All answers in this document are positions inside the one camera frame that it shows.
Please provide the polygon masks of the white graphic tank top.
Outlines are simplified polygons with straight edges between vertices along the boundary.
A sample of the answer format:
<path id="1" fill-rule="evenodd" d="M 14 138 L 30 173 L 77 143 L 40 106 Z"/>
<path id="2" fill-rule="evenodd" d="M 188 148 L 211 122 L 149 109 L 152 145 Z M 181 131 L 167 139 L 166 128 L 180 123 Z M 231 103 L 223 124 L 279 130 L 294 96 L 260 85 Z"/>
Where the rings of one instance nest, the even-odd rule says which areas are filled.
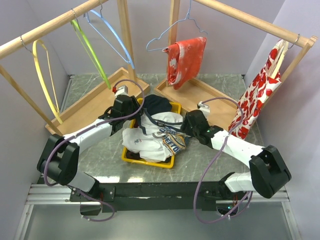
<path id="1" fill-rule="evenodd" d="M 138 127 L 123 130 L 122 144 L 147 162 L 164 162 L 187 148 L 189 138 L 180 132 L 183 120 L 182 115 L 171 111 L 144 113 Z"/>

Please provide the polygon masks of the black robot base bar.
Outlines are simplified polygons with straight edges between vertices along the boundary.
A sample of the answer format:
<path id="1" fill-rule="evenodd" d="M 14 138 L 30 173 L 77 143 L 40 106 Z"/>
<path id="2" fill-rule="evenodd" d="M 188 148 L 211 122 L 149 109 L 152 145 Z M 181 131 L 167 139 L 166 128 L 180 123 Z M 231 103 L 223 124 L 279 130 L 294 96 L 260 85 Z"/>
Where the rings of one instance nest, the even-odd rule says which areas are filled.
<path id="1" fill-rule="evenodd" d="M 222 181 L 205 181 L 196 192 L 197 182 L 126 182 L 101 183 L 90 195 L 97 203 L 74 191 L 72 203 L 80 204 L 84 216 L 118 211 L 189 210 L 196 207 L 203 211 L 215 211 L 218 201 L 240 200 L 245 193 L 231 192 Z"/>

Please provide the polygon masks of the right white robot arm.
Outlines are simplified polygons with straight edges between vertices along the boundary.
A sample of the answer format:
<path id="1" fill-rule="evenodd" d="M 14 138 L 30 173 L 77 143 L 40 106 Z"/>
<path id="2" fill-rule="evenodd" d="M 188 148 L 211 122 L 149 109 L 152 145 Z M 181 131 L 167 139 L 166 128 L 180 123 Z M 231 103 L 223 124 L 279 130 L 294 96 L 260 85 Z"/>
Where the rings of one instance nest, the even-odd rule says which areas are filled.
<path id="1" fill-rule="evenodd" d="M 249 191 L 270 199 L 292 179 L 275 146 L 255 145 L 229 134 L 219 126 L 210 126 L 200 110 L 185 115 L 181 130 L 202 145 L 226 153 L 249 168 L 249 172 L 230 173 L 222 179 L 219 193 L 224 199 L 231 199 L 237 192 Z"/>

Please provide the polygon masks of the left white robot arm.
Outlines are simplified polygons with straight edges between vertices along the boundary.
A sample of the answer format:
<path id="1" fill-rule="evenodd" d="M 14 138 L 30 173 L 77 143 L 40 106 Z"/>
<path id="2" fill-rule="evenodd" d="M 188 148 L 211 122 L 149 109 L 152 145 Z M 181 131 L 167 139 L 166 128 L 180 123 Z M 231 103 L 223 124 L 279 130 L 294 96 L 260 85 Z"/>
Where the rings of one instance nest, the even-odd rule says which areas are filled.
<path id="1" fill-rule="evenodd" d="M 37 164 L 47 186 L 68 186 L 94 201 L 101 194 L 100 182 L 78 169 L 80 154 L 92 145 L 114 135 L 124 123 L 143 114 L 143 108 L 134 96 L 118 95 L 113 106 L 94 122 L 73 133 L 60 136 L 52 134 Z"/>

